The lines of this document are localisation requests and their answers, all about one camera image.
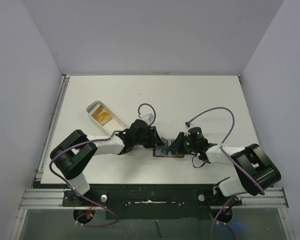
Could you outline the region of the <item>brown leather card holder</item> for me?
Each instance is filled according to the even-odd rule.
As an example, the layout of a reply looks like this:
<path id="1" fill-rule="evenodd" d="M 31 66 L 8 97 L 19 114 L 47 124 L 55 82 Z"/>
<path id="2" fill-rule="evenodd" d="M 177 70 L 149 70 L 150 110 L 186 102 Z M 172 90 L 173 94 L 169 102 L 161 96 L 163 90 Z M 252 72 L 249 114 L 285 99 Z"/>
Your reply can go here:
<path id="1" fill-rule="evenodd" d="M 175 141 L 175 139 L 170 138 L 161 138 L 164 145 L 157 146 L 156 148 L 153 148 L 152 156 L 155 158 L 184 158 L 185 156 L 183 154 L 176 154 L 173 153 L 171 150 L 168 150 L 168 147 Z"/>

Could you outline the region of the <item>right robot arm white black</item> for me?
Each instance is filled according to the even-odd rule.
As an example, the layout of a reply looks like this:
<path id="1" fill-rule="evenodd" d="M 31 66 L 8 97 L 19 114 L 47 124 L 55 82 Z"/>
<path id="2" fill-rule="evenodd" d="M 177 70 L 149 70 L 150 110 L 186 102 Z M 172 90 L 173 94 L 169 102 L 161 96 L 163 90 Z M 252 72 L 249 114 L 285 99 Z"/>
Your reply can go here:
<path id="1" fill-rule="evenodd" d="M 191 127 L 187 133 L 180 132 L 168 150 L 176 155 L 195 155 L 205 164 L 234 167 L 237 176 L 221 180 L 212 192 L 213 200 L 220 205 L 239 194 L 263 195 L 267 188 L 282 179 L 278 168 L 258 144 L 228 147 L 210 143 L 200 127 Z"/>

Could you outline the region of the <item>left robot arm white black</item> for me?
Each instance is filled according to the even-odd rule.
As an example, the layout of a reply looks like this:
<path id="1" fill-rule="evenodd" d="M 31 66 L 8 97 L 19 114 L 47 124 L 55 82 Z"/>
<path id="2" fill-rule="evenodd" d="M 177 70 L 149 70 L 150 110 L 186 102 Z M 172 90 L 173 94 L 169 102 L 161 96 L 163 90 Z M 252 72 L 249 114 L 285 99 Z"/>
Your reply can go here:
<path id="1" fill-rule="evenodd" d="M 84 169 L 93 156 L 124 155 L 135 146 L 153 149 L 164 145 L 156 127 L 141 119 L 135 120 L 129 128 L 115 130 L 111 136 L 101 139 L 89 139 L 88 135 L 77 129 L 52 150 L 49 169 L 53 171 L 53 164 L 58 168 L 61 174 L 55 171 L 53 174 L 64 180 L 74 191 L 74 200 L 85 206 L 90 203 L 92 193 Z"/>

